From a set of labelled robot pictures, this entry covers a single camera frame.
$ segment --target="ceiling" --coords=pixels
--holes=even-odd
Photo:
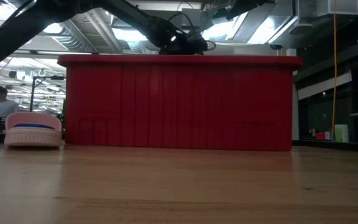
[[[0,5],[1,25],[24,0],[0,0],[0,2],[7,3]],[[174,0],[135,0],[129,2],[141,10],[151,14],[156,13],[158,16],[169,13],[169,11],[175,13],[177,10],[187,10],[191,13],[190,17],[197,21],[201,17],[200,9],[206,10],[226,6],[230,0],[192,0],[189,3]],[[266,43],[272,40],[289,23],[291,24],[286,29],[293,27],[296,24],[293,21],[297,20],[297,15],[293,14],[293,0],[279,0],[274,4],[264,4],[262,7],[243,14],[231,22],[224,22],[206,30],[204,36],[215,40],[218,44],[216,49],[206,52],[206,54],[275,55],[277,52]],[[322,21],[329,21],[329,19],[321,18],[313,22],[318,25]],[[149,41],[143,39],[141,34],[135,33],[136,30],[131,33],[124,32],[123,35],[119,33],[121,30],[113,30],[112,26],[114,27],[117,22],[120,23],[120,20],[105,10],[93,9],[90,12],[76,15],[61,24],[56,24],[54,27],[49,27],[49,30],[45,29],[44,32],[41,32],[0,63],[0,85],[8,86],[11,89],[9,96],[20,103],[22,110],[28,110],[32,88],[31,76],[39,76],[39,74],[44,75],[44,77],[65,76],[65,68],[57,64],[57,57],[61,54],[90,54],[90,52],[99,54],[156,53],[158,49]],[[315,29],[314,32],[320,33],[319,29]],[[299,36],[294,40],[292,38],[293,36],[288,35],[288,32],[284,32],[270,43],[282,44],[286,48],[296,48],[299,47],[297,44],[302,43],[301,40],[305,39],[305,37]],[[140,52],[131,45],[133,42],[142,46]],[[9,72],[12,71],[20,73],[21,75],[18,77],[21,79],[9,78]],[[47,78],[35,89],[34,109],[44,113],[59,113],[63,108],[64,97],[65,81]]]

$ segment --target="black robotic arm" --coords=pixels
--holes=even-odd
[[[227,18],[247,12],[267,0],[237,0]],[[103,8],[144,34],[161,54],[200,54],[207,50],[200,32],[184,33],[171,22],[149,16],[125,0],[37,0],[33,6],[0,27],[0,61],[42,32],[76,14]]]

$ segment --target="red plastic crate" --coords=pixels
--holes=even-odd
[[[289,151],[297,57],[63,55],[68,144]]]

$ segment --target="red object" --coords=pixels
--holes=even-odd
[[[68,144],[289,151],[297,57],[63,55]]]
[[[325,133],[316,133],[316,140],[325,140],[326,134]]]

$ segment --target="person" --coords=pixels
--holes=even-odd
[[[7,90],[0,86],[0,118],[6,118],[11,113],[19,111],[19,105],[13,101],[6,99]]]

